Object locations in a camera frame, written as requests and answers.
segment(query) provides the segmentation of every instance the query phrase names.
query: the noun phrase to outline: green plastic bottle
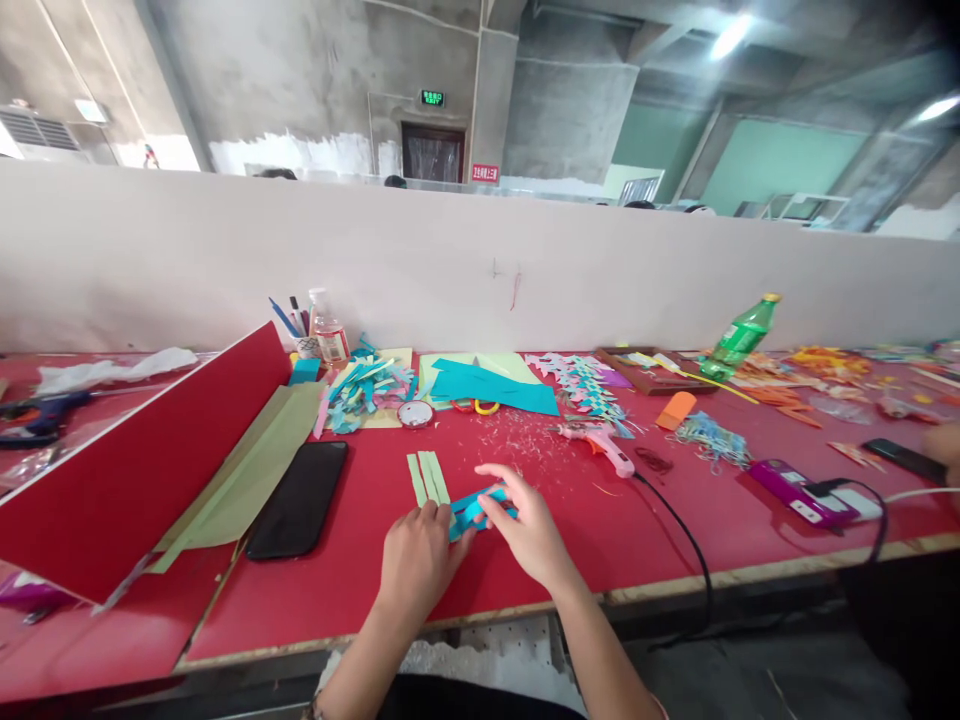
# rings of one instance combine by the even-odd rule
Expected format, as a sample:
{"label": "green plastic bottle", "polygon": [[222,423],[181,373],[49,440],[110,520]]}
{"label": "green plastic bottle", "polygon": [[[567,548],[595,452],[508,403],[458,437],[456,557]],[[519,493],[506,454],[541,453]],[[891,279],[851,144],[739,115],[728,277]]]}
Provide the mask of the green plastic bottle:
{"label": "green plastic bottle", "polygon": [[767,293],[763,300],[733,319],[730,328],[700,365],[704,377],[717,382],[726,382],[747,359],[760,341],[773,327],[773,311],[780,302],[780,295]]}

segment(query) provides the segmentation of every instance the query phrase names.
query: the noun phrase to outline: pen holder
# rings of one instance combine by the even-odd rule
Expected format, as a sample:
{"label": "pen holder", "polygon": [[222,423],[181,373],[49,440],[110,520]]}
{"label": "pen holder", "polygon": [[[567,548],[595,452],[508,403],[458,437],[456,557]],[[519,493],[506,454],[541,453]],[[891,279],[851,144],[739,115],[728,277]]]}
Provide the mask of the pen holder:
{"label": "pen holder", "polygon": [[297,352],[303,360],[322,357],[320,355],[320,341],[315,337],[296,338]]}

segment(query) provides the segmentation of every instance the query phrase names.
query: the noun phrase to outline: soda bottle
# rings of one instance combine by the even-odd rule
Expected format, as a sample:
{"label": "soda bottle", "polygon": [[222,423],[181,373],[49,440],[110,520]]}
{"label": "soda bottle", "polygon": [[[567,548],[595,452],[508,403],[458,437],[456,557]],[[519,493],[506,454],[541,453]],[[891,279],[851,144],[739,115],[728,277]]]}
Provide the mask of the soda bottle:
{"label": "soda bottle", "polygon": [[717,382],[732,378],[773,327],[773,311],[780,297],[777,293],[767,293],[763,300],[735,317],[710,357],[700,365],[700,374]]}
{"label": "soda bottle", "polygon": [[327,364],[340,362],[350,357],[347,336],[343,325],[330,310],[326,288],[310,290],[310,302],[313,303],[313,316],[310,319],[310,334],[320,341],[320,355]]}

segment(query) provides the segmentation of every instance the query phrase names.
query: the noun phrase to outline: table edge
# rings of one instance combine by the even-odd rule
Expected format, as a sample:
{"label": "table edge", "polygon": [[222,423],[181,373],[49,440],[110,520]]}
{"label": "table edge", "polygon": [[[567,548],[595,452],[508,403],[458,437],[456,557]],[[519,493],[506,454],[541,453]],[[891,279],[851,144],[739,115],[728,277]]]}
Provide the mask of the table edge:
{"label": "table edge", "polygon": [[[897,542],[887,543],[883,546],[883,551],[880,554],[880,560],[899,560],[901,558],[928,555],[936,552],[955,550],[958,548],[960,548],[960,532],[945,533],[942,535],[930,535],[926,537],[913,538],[911,540],[898,540]],[[753,565],[749,567],[738,568],[736,570],[724,570],[721,572],[710,573],[710,579],[712,580],[713,587],[715,589],[721,589],[779,578],[800,577],[803,575],[811,575],[818,572],[828,572],[830,570],[839,570],[842,568],[860,565],[866,560],[866,556],[869,554],[869,552],[869,548],[839,550],[826,555],[812,555],[808,557],[795,558],[793,560],[781,560],[775,563]],[[703,577],[690,576],[677,578],[675,580],[662,580],[659,582],[650,583],[648,585],[637,585],[634,587],[610,590],[604,593],[597,593],[596,597],[603,604],[616,606],[628,605],[630,603],[652,600],[655,598],[688,595],[703,589]],[[454,627],[466,627],[469,625],[489,623],[507,618],[534,615],[552,609],[554,609],[554,604],[549,600],[541,603],[517,605],[514,607],[503,608],[501,610],[490,610],[473,615],[461,615],[459,617],[437,620],[435,622],[427,623],[424,626],[423,631],[431,632]],[[245,650],[239,653],[218,655],[217,657],[204,658],[202,660],[187,660],[187,651],[185,650],[181,655],[180,660],[174,667],[172,674],[182,675],[185,673],[194,672],[196,670],[209,670],[211,668],[226,667],[229,665],[251,662],[254,660],[283,657],[286,655],[314,652],[317,650],[328,650],[330,648],[345,645],[354,637],[355,634],[337,635],[317,640],[306,640],[304,642],[291,643],[288,645],[258,648],[256,650]]]}

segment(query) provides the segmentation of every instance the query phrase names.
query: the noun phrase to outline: white partition wall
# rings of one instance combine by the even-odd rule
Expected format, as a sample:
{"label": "white partition wall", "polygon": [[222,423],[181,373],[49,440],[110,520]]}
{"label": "white partition wall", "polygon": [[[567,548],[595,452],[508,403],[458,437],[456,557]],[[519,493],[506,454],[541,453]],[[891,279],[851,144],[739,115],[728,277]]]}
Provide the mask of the white partition wall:
{"label": "white partition wall", "polygon": [[0,351],[215,349],[326,286],[381,347],[767,348],[960,335],[960,243],[200,173],[0,163]]}

